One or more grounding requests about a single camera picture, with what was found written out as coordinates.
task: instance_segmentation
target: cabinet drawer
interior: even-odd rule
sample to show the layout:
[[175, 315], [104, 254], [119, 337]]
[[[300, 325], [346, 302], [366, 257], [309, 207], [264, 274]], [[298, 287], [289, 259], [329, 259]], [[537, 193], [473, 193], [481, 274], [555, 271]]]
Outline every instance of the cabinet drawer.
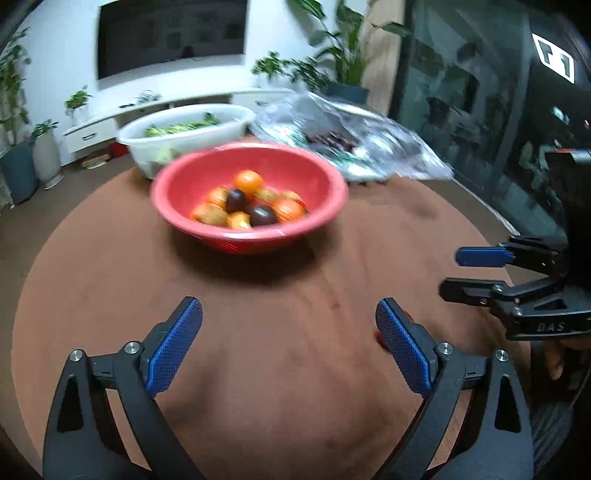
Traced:
[[264, 110], [270, 103], [276, 102], [293, 93], [292, 90], [285, 92], [255, 92], [255, 93], [235, 93], [232, 95], [234, 105], [245, 106], [253, 112], [258, 113]]
[[88, 127], [81, 128], [66, 135], [66, 146], [70, 153], [117, 137], [117, 122], [114, 118], [107, 118]]

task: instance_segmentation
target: television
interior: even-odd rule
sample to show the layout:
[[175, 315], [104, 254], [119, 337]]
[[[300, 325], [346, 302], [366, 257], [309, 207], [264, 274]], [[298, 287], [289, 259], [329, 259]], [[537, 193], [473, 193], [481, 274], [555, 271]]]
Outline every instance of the television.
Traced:
[[99, 78], [177, 59], [244, 53], [248, 0], [117, 0], [100, 8]]

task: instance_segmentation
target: brown tabletop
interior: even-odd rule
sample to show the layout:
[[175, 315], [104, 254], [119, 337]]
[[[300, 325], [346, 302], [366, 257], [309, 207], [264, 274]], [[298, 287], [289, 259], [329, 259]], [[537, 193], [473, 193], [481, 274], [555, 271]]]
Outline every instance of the brown tabletop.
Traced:
[[[211, 479], [372, 476], [421, 403], [375, 342], [384, 297], [435, 340], [486, 355], [502, 346], [527, 369], [528, 346], [506, 342], [498, 320], [437, 296], [447, 276], [508, 276], [454, 263], [457, 247], [486, 242], [419, 182], [352, 187], [330, 226], [246, 258], [173, 230], [148, 187], [132, 169], [97, 190], [52, 234], [26, 280], [12, 371], [39, 451], [69, 352], [111, 353], [141, 340], [186, 295], [202, 301], [203, 327], [157, 401]], [[437, 462], [451, 449], [466, 395]], [[115, 415], [132, 459], [143, 462], [120, 403]]]

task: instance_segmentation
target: floor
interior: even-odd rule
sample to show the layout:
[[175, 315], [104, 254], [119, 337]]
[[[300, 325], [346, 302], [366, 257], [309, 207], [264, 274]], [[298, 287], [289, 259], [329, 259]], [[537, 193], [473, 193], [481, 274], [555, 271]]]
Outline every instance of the floor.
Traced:
[[[37, 253], [68, 213], [95, 189], [132, 165], [132, 160], [126, 156], [96, 170], [68, 166], [65, 178], [58, 186], [37, 192], [23, 205], [13, 210], [5, 208], [0, 214], [0, 426], [38, 470], [40, 459], [24, 428], [10, 365], [12, 325], [21, 288]], [[425, 184], [460, 210], [490, 243], [506, 240], [509, 232], [466, 190], [446, 181], [427, 181]], [[531, 279], [519, 268], [512, 268], [509, 273], [515, 283]]]

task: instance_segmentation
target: white illuminated sign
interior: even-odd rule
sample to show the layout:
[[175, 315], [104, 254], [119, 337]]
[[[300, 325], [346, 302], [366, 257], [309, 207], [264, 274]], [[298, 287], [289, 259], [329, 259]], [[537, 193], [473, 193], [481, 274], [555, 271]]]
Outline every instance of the white illuminated sign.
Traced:
[[532, 33], [531, 36], [534, 37], [535, 47], [542, 63], [550, 70], [558, 73], [562, 78], [574, 83], [574, 60], [572, 56], [535, 33]]

